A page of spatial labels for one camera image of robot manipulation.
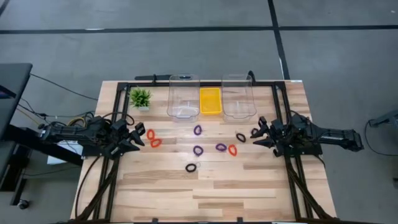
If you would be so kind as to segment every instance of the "wooden tabletop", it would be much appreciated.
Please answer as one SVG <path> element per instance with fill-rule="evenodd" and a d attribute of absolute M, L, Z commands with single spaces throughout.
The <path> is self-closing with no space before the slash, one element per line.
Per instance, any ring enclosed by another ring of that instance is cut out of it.
<path fill-rule="evenodd" d="M 96 115 L 112 112 L 117 84 L 103 82 Z M 310 117 L 303 83 L 286 81 L 286 88 L 291 109 Z M 136 123 L 143 122 L 146 129 L 153 129 L 163 143 L 158 148 L 151 148 L 143 136 L 146 146 L 140 147 L 141 151 L 122 156 L 112 222 L 150 222 L 152 218 L 158 218 L 160 222 L 227 222 L 236 221 L 236 217 L 243 217 L 245 221 L 294 220 L 283 157 L 276 158 L 272 149 L 253 145 L 249 139 L 250 130 L 258 128 L 260 116 L 265 116 L 268 121 L 276 119 L 270 87 L 253 87 L 257 114 L 244 124 L 225 123 L 221 115 L 202 114 L 197 122 L 175 123 L 166 113 L 169 88 L 145 89 L 153 94 L 150 111 L 140 112 L 130 106 L 128 113 Z M 203 128 L 200 136 L 193 133 L 198 124 Z M 248 141 L 239 142 L 236 132 L 244 133 Z M 235 144 L 237 156 L 218 152 L 215 145 L 220 142 Z M 204 148 L 200 157 L 192 152 L 194 145 Z M 79 184 L 93 160 L 87 158 L 84 161 Z M 335 216 L 322 163 L 314 156 L 302 156 L 302 160 L 309 191 L 326 212 Z M 185 171 L 187 164 L 197 162 L 196 172 Z M 96 193 L 101 166 L 102 158 L 88 174 L 81 191 L 78 213 Z M 107 196 L 106 192 L 100 217 L 104 217 Z M 299 190 L 298 197 L 305 217 Z"/>

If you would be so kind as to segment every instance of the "purple hair tie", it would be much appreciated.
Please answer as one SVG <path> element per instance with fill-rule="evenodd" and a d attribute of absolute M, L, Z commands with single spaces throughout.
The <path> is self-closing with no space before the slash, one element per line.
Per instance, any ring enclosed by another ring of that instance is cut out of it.
<path fill-rule="evenodd" d="M 226 150 L 226 145 L 224 145 L 223 143 L 218 143 L 216 145 L 216 149 L 219 150 L 220 152 L 224 152 Z"/>
<path fill-rule="evenodd" d="M 195 126 L 195 128 L 193 129 L 193 133 L 198 136 L 201 134 L 201 126 L 198 124 Z"/>
<path fill-rule="evenodd" d="M 203 148 L 202 147 L 200 147 L 200 146 L 194 146 L 193 147 L 193 153 L 195 153 L 195 155 L 197 155 L 197 156 L 200 156 L 200 155 L 202 155 L 203 154 Z"/>

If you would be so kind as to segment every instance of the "clear plastic bin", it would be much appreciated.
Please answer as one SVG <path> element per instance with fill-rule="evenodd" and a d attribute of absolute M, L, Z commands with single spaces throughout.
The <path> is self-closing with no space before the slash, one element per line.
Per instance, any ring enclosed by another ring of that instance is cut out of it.
<path fill-rule="evenodd" d="M 196 75 L 172 75 L 167 114 L 176 122 L 196 121 L 200 112 L 199 90 Z"/>
<path fill-rule="evenodd" d="M 224 121 L 246 122 L 257 113 L 249 75 L 223 75 L 221 82 Z"/>

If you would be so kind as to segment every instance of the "desk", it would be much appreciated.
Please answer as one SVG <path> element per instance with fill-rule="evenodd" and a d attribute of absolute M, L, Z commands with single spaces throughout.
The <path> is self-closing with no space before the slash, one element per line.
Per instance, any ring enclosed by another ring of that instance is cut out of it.
<path fill-rule="evenodd" d="M 117 85 L 118 82 L 103 82 L 96 115 L 113 111 Z M 303 83 L 286 81 L 285 85 L 291 109 L 310 116 Z M 166 113 L 169 88 L 144 88 L 153 94 L 150 111 L 140 112 L 129 106 L 128 114 L 136 123 L 143 122 L 146 129 L 153 129 L 163 144 L 151 148 L 143 136 L 146 146 L 141 151 L 122 156 L 112 222 L 150 222 L 152 218 L 160 222 L 235 222 L 236 217 L 243 217 L 245 222 L 295 219 L 283 157 L 276 158 L 271 149 L 253 145 L 249 138 L 243 144 L 235 137 L 236 131 L 249 137 L 250 130 L 258 128 L 260 116 L 268 121 L 276 119 L 271 88 L 253 87 L 257 114 L 244 124 L 225 123 L 222 116 L 201 114 L 195 123 L 174 123 Z M 193 133 L 197 124 L 203 128 L 200 136 Z M 219 142 L 235 144 L 238 155 L 218 152 L 215 144 Z M 194 145 L 204 148 L 200 157 L 193 154 Z M 79 184 L 93 160 L 89 157 L 84 161 Z M 335 216 L 322 163 L 313 156 L 302 156 L 302 161 L 309 191 L 326 212 Z M 185 166 L 191 162 L 200 162 L 200 167 L 194 173 L 187 173 Z M 96 193 L 101 163 L 102 158 L 88 174 L 78 213 Z M 104 217 L 107 195 L 104 194 L 100 218 Z M 300 191 L 298 197 L 301 215 L 305 217 Z"/>

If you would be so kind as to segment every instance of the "black metal frame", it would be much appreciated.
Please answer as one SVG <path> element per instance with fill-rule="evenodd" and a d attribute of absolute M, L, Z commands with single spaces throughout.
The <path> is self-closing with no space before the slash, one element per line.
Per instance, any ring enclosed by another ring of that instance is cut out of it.
<path fill-rule="evenodd" d="M 284 81 L 257 82 L 252 72 L 249 72 L 249 75 L 252 76 L 252 80 L 253 80 L 252 85 L 253 86 L 269 86 L 270 88 L 272 88 L 272 95 L 273 95 L 273 99 L 274 99 L 275 111 L 277 114 L 277 118 L 283 120 L 282 111 L 280 108 L 279 96 L 278 96 L 278 90 L 281 91 L 283 102 L 284 102 L 285 113 L 287 115 L 286 123 L 288 123 L 291 119 L 291 115 L 290 115 L 289 99 L 288 99 L 287 92 L 286 92 L 285 82 Z M 149 81 L 149 82 L 133 82 L 133 83 L 120 82 L 120 83 L 118 83 L 114 106 L 113 106 L 113 112 L 119 112 L 121 95 L 122 95 L 122 92 L 125 91 L 126 94 L 124 95 L 123 108 L 122 108 L 121 112 L 122 112 L 122 118 L 126 118 L 128 103 L 129 103 L 127 93 L 130 91 L 130 89 L 132 87 L 135 87 L 135 86 L 138 86 L 138 87 L 169 86 L 169 82 L 156 82 L 156 79 L 157 79 L 157 77 L 154 75 L 152 78 L 152 81 Z M 200 86 L 201 87 L 221 86 L 221 82 L 216 82 L 216 81 L 200 82 Z M 116 120 L 116 116 L 117 116 L 116 114 L 114 114 L 112 116 L 112 121 Z M 300 155 L 295 156 L 295 161 L 296 161 L 297 170 L 298 170 L 298 179 L 299 179 L 299 181 L 301 181 L 303 183 L 304 188 L 307 189 L 306 183 L 305 183 L 304 169 L 303 169 Z M 118 166 L 119 159 L 116 159 L 114 161 L 114 163 L 117 163 L 117 166 Z M 289 168 L 292 167 L 291 157 L 285 157 L 285 163 L 286 163 L 287 173 L 291 172 L 291 170 L 289 170 Z M 99 178 L 99 185 L 103 184 L 103 182 L 104 182 L 104 179 L 106 177 L 106 173 L 108 170 L 108 166 L 109 166 L 109 160 L 104 158 L 103 166 L 102 166 L 102 170 L 101 170 L 101 176 Z M 295 188 L 295 179 L 293 177 L 291 177 L 290 175 L 288 175 L 288 180 L 289 180 L 290 193 L 292 196 L 292 203 L 293 203 L 293 208 L 294 208 L 295 219 L 299 220 L 299 219 L 301 219 L 301 214 L 300 214 L 299 200 L 298 200 L 297 192 L 296 192 L 296 188 Z M 116 179 L 112 181 L 112 183 L 109 187 L 108 201 L 106 203 L 105 218 L 104 218 L 105 220 L 110 220 L 110 218 L 111 218 L 115 188 L 116 188 Z M 305 201 L 305 209 L 306 209 L 306 213 L 307 213 L 307 218 L 313 218 L 311 203 L 307 200 L 307 198 L 304 198 L 304 201 Z M 100 206 L 101 205 L 99 203 L 94 210 L 94 215 L 93 215 L 94 220 L 99 219 Z"/>

